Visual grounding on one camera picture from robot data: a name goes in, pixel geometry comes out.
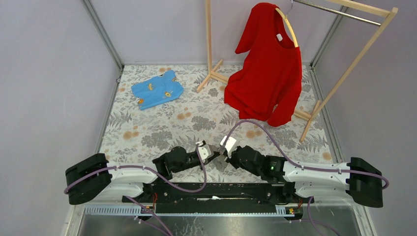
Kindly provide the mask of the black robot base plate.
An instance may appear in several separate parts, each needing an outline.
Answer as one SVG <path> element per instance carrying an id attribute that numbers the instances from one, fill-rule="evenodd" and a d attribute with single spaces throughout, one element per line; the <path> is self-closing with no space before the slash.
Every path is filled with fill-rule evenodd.
<path id="1" fill-rule="evenodd" d="M 293 184 L 208 183 L 195 193 L 179 190 L 200 187 L 199 183 L 145 184 L 137 197 L 124 195 L 124 203 L 139 202 L 157 214 L 303 214 L 309 198 L 298 196 Z"/>

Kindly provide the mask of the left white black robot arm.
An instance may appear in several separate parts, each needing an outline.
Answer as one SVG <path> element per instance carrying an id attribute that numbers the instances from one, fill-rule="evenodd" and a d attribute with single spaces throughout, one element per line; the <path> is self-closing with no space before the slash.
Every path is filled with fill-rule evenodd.
<path id="1" fill-rule="evenodd" d="M 159 158 L 146 164 L 111 164 L 105 154 L 96 153 L 73 165 L 65 171 L 68 195 L 71 205 L 80 205 L 92 200 L 120 200 L 123 196 L 147 202 L 152 197 L 148 185 L 162 182 L 180 191 L 197 193 L 207 184 L 206 165 L 220 156 L 213 146 L 200 144 L 194 152 L 174 147 Z M 197 189 L 186 189 L 171 182 L 174 173 L 199 166 L 203 171 L 203 183 Z"/>

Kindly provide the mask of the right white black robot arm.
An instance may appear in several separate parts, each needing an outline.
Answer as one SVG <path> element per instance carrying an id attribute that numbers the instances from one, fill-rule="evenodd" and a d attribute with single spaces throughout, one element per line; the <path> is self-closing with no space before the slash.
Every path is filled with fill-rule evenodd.
<path id="1" fill-rule="evenodd" d="M 359 157 L 349 162 L 319 164 L 297 162 L 285 157 L 262 155 L 244 146 L 226 149 L 226 162 L 242 168 L 271 184 L 282 183 L 284 200 L 330 197 L 352 199 L 366 207 L 383 207 L 382 172 Z"/>

